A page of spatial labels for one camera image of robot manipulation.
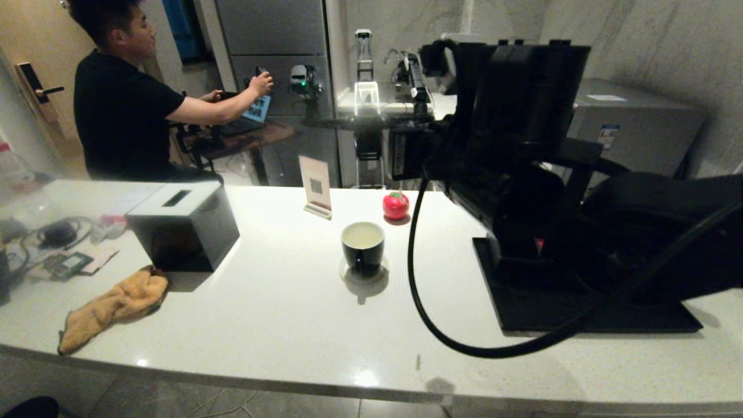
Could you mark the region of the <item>person's right hand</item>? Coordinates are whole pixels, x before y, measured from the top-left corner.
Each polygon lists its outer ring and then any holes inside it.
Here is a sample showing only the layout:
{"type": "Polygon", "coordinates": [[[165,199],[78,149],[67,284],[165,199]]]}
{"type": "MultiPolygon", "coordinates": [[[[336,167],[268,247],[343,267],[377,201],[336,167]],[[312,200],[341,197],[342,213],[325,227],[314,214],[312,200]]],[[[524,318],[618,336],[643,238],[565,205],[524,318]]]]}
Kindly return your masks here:
{"type": "Polygon", "coordinates": [[[272,93],[273,85],[273,77],[270,72],[262,70],[250,79],[247,84],[247,92],[254,99],[262,98],[272,93]]]}

